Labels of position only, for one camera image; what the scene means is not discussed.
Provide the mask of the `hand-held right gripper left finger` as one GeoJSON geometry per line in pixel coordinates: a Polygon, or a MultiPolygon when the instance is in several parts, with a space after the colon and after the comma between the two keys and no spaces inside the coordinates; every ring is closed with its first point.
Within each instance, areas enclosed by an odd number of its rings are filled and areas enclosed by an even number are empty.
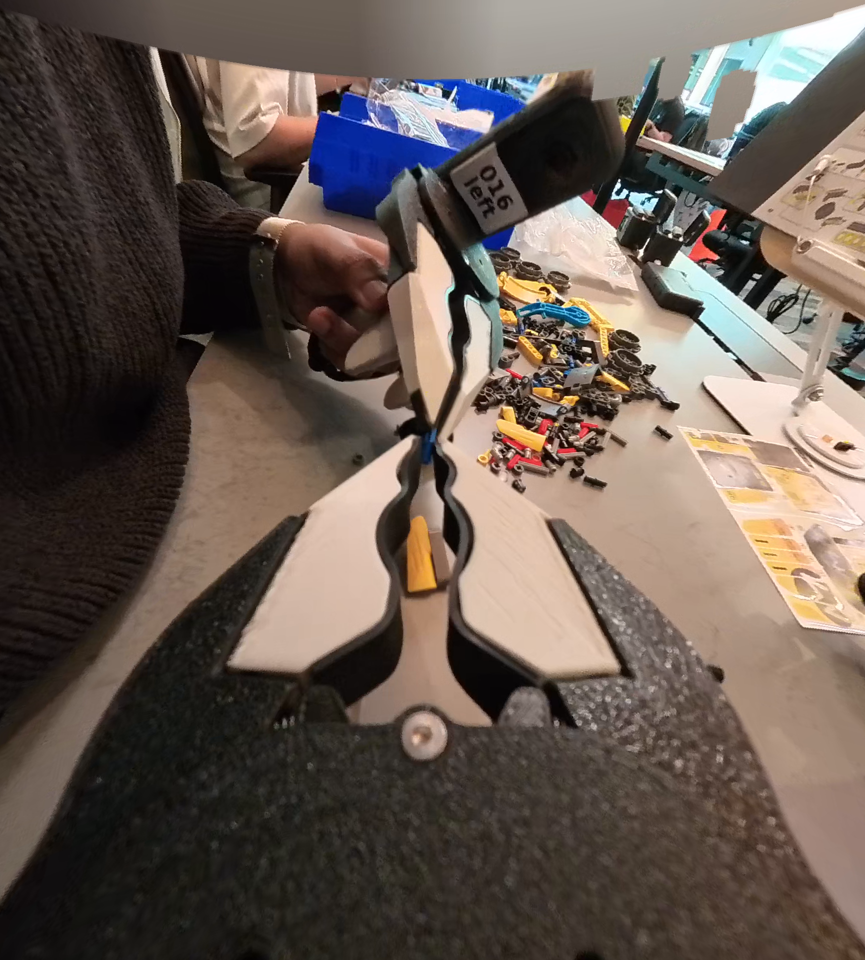
{"type": "Polygon", "coordinates": [[[402,439],[316,501],[227,660],[230,671],[331,688],[354,704],[391,677],[403,643],[398,552],[421,439],[402,439]]]}

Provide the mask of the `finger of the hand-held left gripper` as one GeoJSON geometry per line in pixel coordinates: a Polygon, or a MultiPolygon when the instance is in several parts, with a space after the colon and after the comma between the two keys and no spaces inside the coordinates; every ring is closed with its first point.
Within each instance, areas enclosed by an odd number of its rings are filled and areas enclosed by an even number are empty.
{"type": "Polygon", "coordinates": [[[503,352],[503,325],[496,301],[462,298],[453,324],[454,372],[436,422],[439,442],[450,440],[477,395],[498,368],[503,352]]]}
{"type": "Polygon", "coordinates": [[[388,305],[406,399],[441,439],[452,438],[448,395],[457,371],[450,296],[456,277],[432,230],[416,227],[416,268],[391,283],[388,305]]]}

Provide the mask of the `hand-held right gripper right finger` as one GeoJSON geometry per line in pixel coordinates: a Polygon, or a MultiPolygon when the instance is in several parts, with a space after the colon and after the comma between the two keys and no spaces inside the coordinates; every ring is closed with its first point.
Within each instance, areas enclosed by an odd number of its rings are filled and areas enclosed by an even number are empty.
{"type": "Polygon", "coordinates": [[[453,559],[451,674],[492,722],[521,689],[538,690],[553,718],[567,720],[560,688],[613,681],[622,657],[553,519],[450,440],[432,463],[453,559]]]}

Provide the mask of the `yellow curved panel grey block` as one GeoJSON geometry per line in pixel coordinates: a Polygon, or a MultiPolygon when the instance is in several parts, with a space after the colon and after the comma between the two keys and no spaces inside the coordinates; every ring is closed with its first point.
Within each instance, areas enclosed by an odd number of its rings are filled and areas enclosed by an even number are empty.
{"type": "Polygon", "coordinates": [[[406,594],[431,594],[443,590],[451,580],[451,573],[444,534],[431,529],[424,516],[413,516],[405,542],[406,594]]]}

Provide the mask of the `person's left forearm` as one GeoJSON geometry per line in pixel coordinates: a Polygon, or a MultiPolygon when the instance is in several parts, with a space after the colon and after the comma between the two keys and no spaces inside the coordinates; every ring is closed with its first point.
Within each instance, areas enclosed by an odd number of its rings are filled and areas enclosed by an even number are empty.
{"type": "Polygon", "coordinates": [[[206,181],[181,181],[175,189],[184,274],[180,334],[257,329],[250,255],[270,211],[243,207],[206,181]]]}

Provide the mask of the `person's left hand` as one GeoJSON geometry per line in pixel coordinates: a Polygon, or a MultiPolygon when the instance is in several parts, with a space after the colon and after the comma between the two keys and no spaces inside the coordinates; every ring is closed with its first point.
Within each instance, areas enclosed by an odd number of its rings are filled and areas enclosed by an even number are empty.
{"type": "Polygon", "coordinates": [[[339,370],[365,330],[389,308],[387,242],[321,223],[283,231],[274,269],[283,302],[339,370]]]}

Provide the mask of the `blue plastic bin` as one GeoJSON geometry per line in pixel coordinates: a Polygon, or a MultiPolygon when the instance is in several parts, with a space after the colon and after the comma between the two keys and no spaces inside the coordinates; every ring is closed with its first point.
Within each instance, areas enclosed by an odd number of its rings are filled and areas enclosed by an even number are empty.
{"type": "Polygon", "coordinates": [[[521,99],[502,90],[485,87],[464,78],[417,78],[419,87],[440,93],[439,99],[452,104],[448,113],[491,114],[497,125],[517,114],[526,106],[521,99]]]}
{"type": "Polygon", "coordinates": [[[378,205],[403,171],[433,169],[457,153],[450,146],[403,136],[341,115],[321,113],[308,161],[326,210],[374,220],[378,205]]]}

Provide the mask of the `pile of toy building pieces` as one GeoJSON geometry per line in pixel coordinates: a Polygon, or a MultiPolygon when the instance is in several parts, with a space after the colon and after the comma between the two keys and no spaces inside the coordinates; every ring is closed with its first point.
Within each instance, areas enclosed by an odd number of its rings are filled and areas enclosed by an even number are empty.
{"type": "Polygon", "coordinates": [[[591,301],[569,295],[571,278],[543,270],[511,246],[490,250],[498,282],[501,350],[473,401],[495,414],[489,447],[477,462],[524,494],[526,479],[564,474],[603,491],[590,462],[627,446],[615,421],[628,404],[651,402],[674,413],[679,403],[655,382],[640,339],[615,326],[591,301]]]}

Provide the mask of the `black charger dock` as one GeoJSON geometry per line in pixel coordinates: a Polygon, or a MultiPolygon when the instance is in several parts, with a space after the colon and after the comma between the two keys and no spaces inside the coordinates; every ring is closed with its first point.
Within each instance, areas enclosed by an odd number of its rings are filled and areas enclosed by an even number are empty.
{"type": "Polygon", "coordinates": [[[617,227],[616,241],[620,248],[637,256],[648,244],[655,230],[655,213],[631,203],[617,227]]]}
{"type": "Polygon", "coordinates": [[[670,230],[657,228],[641,250],[641,265],[643,267],[649,264],[670,267],[683,247],[684,237],[684,231],[680,227],[674,227],[670,230]]]}

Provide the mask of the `crumpled clear plastic bag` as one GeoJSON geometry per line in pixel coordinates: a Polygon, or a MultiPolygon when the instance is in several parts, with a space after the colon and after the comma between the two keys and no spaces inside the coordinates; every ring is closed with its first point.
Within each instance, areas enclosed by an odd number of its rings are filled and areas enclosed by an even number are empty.
{"type": "Polygon", "coordinates": [[[413,79],[371,78],[367,123],[377,129],[459,151],[490,132],[489,109],[460,108],[456,91],[413,79]]]}

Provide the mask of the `black rectangular box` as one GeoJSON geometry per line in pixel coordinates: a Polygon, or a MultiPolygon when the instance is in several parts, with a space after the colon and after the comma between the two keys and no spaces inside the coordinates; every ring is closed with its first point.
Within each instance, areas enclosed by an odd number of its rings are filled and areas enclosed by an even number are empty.
{"type": "Polygon", "coordinates": [[[646,262],[641,267],[641,279],[645,290],[660,308],[693,321],[702,317],[704,302],[682,271],[646,262]]]}

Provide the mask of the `dark grey panel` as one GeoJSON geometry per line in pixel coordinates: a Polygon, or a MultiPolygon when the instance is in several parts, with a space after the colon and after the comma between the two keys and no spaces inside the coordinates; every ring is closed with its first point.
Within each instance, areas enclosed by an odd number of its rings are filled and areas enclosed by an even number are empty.
{"type": "Polygon", "coordinates": [[[865,28],[726,164],[710,185],[723,206],[753,214],[865,113],[865,28]]]}

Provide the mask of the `yellow printed sticker sheet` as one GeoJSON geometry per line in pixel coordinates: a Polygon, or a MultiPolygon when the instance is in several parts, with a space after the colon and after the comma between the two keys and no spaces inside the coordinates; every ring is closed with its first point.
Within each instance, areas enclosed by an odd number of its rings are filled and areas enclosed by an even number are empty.
{"type": "Polygon", "coordinates": [[[865,522],[792,447],[678,428],[798,624],[865,637],[865,522]]]}

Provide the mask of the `white book stand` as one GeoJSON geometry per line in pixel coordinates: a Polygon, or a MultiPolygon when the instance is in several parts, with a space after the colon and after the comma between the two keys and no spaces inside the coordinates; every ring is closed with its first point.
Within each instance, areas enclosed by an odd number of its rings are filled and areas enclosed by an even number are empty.
{"type": "Polygon", "coordinates": [[[865,422],[862,414],[841,414],[833,406],[838,378],[829,360],[847,313],[865,321],[865,263],[814,241],[793,239],[767,227],[763,254],[769,265],[819,294],[816,330],[797,384],[708,376],[704,390],[745,432],[790,442],[830,474],[865,485],[865,422]],[[858,453],[829,453],[839,440],[858,453]]]}

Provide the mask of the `person's dark knit sweater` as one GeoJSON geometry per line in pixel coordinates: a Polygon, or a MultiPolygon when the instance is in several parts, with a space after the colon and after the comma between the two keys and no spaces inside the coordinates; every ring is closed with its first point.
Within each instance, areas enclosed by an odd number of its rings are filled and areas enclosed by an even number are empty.
{"type": "Polygon", "coordinates": [[[176,187],[148,50],[0,8],[0,717],[175,509],[176,187]]]}

